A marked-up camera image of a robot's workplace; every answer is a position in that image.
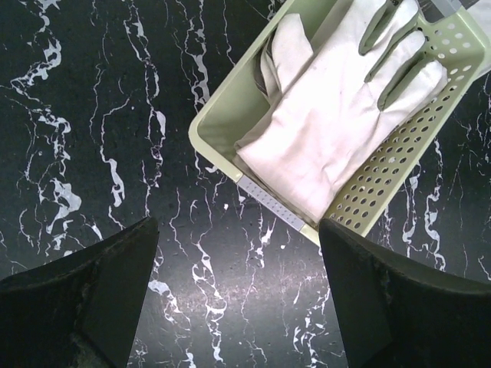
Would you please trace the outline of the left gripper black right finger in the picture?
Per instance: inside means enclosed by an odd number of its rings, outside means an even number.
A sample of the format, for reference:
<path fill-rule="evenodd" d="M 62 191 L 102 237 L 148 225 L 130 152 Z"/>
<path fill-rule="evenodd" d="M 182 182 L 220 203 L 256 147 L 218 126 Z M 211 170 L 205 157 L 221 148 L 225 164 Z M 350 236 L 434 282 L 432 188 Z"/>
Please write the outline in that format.
<path fill-rule="evenodd" d="M 324 219 L 319 241 L 350 367 L 488 367 L 490 285 Z"/>

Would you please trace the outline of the white glove grey patch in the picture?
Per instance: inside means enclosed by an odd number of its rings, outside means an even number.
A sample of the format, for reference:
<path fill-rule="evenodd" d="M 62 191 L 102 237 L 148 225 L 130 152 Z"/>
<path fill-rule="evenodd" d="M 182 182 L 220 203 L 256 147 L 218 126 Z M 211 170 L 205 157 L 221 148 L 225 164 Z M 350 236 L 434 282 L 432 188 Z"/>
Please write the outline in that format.
<path fill-rule="evenodd" d="M 272 58 L 266 46 L 263 46 L 254 58 L 253 77 L 255 85 L 269 104 L 274 104 L 280 94 L 277 74 Z"/>

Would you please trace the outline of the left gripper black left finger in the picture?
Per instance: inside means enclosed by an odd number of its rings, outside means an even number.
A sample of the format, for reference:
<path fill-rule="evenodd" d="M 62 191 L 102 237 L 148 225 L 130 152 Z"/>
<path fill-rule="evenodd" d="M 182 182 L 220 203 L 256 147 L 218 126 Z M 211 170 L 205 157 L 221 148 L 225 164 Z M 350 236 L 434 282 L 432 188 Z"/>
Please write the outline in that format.
<path fill-rule="evenodd" d="M 144 218 L 1 281 L 3 367 L 125 367 L 159 240 Z"/>

